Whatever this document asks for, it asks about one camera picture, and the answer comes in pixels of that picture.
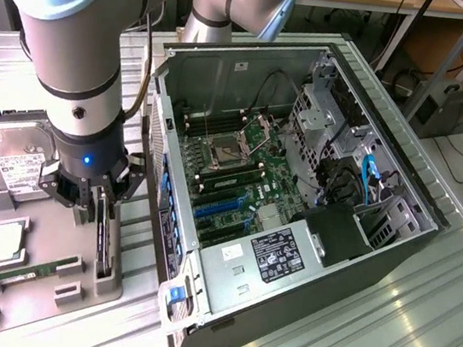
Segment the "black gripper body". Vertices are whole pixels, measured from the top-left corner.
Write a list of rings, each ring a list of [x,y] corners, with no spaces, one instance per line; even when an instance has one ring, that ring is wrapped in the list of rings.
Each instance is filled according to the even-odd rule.
[[[58,173],[71,181],[96,182],[103,175],[116,180],[128,168],[123,120],[114,120],[98,133],[67,134],[52,126],[58,153]]]

